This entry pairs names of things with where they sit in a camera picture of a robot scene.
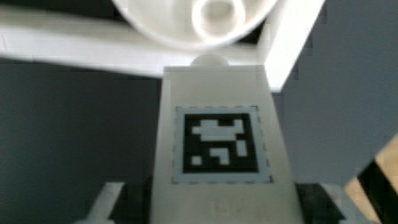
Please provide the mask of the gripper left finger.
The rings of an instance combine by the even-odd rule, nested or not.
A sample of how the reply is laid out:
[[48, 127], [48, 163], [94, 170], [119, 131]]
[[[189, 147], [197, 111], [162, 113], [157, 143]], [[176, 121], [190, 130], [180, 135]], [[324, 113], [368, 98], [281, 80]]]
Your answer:
[[123, 191], [123, 182], [107, 182], [91, 206], [91, 210], [84, 219], [71, 224], [116, 224], [110, 219], [119, 194]]

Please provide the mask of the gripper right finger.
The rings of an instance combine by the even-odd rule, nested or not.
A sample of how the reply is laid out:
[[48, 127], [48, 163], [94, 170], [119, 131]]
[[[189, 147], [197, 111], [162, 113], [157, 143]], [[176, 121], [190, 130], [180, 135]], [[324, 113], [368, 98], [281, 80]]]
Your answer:
[[340, 185], [297, 183], [304, 224], [372, 224]]

